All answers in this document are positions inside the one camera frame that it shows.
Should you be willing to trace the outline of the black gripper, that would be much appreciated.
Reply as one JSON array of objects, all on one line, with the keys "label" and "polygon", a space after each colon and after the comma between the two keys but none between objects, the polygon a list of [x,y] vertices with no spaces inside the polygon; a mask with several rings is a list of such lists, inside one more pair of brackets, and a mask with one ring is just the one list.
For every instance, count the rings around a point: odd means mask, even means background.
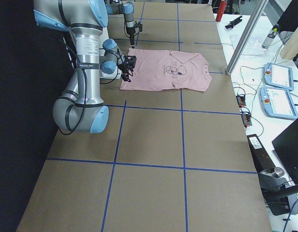
[{"label": "black gripper", "polygon": [[125,82],[131,82],[130,77],[133,76],[133,71],[136,65],[136,56],[123,56],[119,61],[121,62],[118,65],[118,68],[122,72],[121,78]]},{"label": "black gripper", "polygon": [[137,22],[136,20],[126,22],[126,32],[128,38],[130,39],[131,48],[135,48],[134,38],[137,35],[136,29],[138,29],[138,32],[142,32],[143,24],[141,22]]}]

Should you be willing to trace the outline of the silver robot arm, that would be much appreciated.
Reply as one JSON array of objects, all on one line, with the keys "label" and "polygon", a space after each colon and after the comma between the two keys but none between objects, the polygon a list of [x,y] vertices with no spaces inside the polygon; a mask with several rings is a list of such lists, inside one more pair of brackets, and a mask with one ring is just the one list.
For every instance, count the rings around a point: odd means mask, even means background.
[{"label": "silver robot arm", "polygon": [[108,15],[123,15],[124,34],[129,39],[131,48],[135,48],[135,38],[142,32],[143,24],[134,18],[134,4],[122,0],[105,0]]},{"label": "silver robot arm", "polygon": [[113,0],[36,0],[33,11],[39,26],[68,32],[74,43],[71,53],[76,69],[53,106],[60,132],[103,132],[109,109],[100,96],[100,78],[115,73],[130,81],[136,57],[124,55],[113,39],[100,41],[100,36],[110,15],[123,15],[130,43],[134,44],[136,34],[142,31],[142,24],[134,19],[134,5]]}]

